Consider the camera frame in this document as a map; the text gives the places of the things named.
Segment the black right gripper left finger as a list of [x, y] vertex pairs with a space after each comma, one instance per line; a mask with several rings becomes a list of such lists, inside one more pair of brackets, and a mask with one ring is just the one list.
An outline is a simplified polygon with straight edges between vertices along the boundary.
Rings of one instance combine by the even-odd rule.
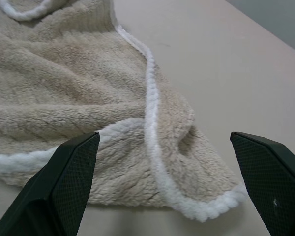
[[89, 199], [98, 132], [61, 144], [0, 220], [0, 236], [75, 236]]

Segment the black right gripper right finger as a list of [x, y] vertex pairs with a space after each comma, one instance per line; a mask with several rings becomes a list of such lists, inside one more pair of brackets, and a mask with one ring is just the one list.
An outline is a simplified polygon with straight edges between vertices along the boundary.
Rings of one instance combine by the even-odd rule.
[[245, 187], [272, 236], [295, 236], [295, 155], [252, 134], [230, 136]]

